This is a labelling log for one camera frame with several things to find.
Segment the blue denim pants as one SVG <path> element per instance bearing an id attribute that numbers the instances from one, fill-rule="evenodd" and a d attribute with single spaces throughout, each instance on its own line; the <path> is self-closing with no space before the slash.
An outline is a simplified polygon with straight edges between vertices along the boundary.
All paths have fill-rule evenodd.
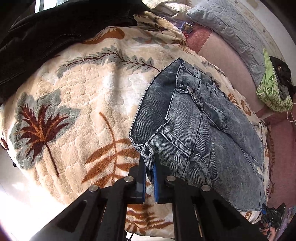
<path id="1" fill-rule="evenodd" d="M 129 134 L 153 178 L 156 160 L 187 184 L 209 185 L 238 211 L 266 202 L 263 140 L 211 77 L 183 59 L 145 91 Z"/>

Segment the pink sofa cushion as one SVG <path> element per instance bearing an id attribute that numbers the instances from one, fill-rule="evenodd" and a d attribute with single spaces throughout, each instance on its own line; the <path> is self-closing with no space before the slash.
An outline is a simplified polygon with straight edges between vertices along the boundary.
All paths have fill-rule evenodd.
<path id="1" fill-rule="evenodd" d="M 295 110 L 274 113 L 255 93 L 252 77 L 240 56 L 219 35 L 194 24 L 187 37 L 189 47 L 208 62 L 220 68 L 233 87 L 246 99 L 250 108 L 267 125 L 270 179 L 269 206 L 295 205 Z"/>

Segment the cream leaf-pattern plush blanket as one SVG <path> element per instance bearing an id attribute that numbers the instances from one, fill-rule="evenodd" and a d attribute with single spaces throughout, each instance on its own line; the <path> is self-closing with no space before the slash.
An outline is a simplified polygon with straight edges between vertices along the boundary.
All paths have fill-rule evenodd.
<path id="1" fill-rule="evenodd" d="M 60 202 L 90 185 L 104 188 L 128 174 L 141 157 L 130 140 L 140 101 L 155 77 L 183 59 L 217 84 L 263 140 L 265 124 L 224 72 L 191 50 L 169 21 L 144 12 L 136 26 L 107 27 L 59 52 L 1 107 L 1 142 L 17 167 Z"/>

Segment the green patterned cloth bag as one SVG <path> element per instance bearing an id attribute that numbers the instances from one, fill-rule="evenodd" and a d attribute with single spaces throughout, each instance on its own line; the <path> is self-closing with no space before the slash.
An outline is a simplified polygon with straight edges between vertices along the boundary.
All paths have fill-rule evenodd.
<path id="1" fill-rule="evenodd" d="M 272 111 L 283 113 L 292 109 L 287 87 L 281 85 L 267 49 L 263 49 L 265 71 L 256 94 Z"/>

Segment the black cloth beside green bag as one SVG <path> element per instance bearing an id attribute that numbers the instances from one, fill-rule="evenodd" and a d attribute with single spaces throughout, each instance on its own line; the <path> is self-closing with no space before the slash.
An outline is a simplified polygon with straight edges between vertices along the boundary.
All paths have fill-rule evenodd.
<path id="1" fill-rule="evenodd" d="M 293 98 L 295 94 L 295 86 L 292 83 L 292 73 L 288 68 L 287 63 L 273 56 L 270 56 L 270 60 L 275 70 L 281 99 L 285 100 L 288 95 Z"/>

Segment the small colourful packet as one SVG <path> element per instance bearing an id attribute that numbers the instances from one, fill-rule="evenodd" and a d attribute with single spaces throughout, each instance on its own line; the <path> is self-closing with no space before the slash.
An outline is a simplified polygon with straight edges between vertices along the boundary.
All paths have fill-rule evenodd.
<path id="1" fill-rule="evenodd" d="M 192 32 L 192 30 L 193 30 L 193 25 L 191 25 L 191 24 L 189 24 L 187 22 L 182 23 L 181 31 L 183 33 L 190 34 Z"/>

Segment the black garment on blanket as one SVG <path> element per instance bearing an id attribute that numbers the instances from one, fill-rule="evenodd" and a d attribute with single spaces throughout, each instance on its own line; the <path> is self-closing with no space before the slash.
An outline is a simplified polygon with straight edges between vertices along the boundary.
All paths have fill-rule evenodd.
<path id="1" fill-rule="evenodd" d="M 67 1 L 16 22 L 1 42 L 1 103 L 46 61 L 106 27 L 137 25 L 142 1 Z"/>

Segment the grey quilted pillow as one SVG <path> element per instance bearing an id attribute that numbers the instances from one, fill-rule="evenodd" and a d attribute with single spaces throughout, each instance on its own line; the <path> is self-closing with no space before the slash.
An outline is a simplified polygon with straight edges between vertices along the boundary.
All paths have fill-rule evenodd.
<path id="1" fill-rule="evenodd" d="M 229 1 L 200 1 L 187 16 L 222 37 L 241 57 L 259 86 L 265 73 L 265 45 L 251 23 Z"/>

